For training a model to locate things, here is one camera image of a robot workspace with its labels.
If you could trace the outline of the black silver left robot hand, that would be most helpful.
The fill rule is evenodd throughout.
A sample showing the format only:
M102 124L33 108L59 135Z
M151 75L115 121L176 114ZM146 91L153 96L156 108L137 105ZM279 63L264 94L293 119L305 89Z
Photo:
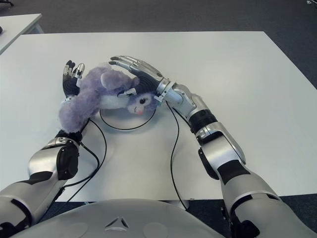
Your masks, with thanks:
M77 96L80 91L80 81L85 70L85 65L69 60L63 69L62 88L66 98Z

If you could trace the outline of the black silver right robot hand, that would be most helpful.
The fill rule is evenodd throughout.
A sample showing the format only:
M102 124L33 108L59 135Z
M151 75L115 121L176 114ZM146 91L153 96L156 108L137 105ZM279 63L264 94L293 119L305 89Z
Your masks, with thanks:
M117 94L119 98L132 97L138 94L154 92L164 79L163 75L147 62L130 56L114 56L110 65L128 70L139 79L139 84Z

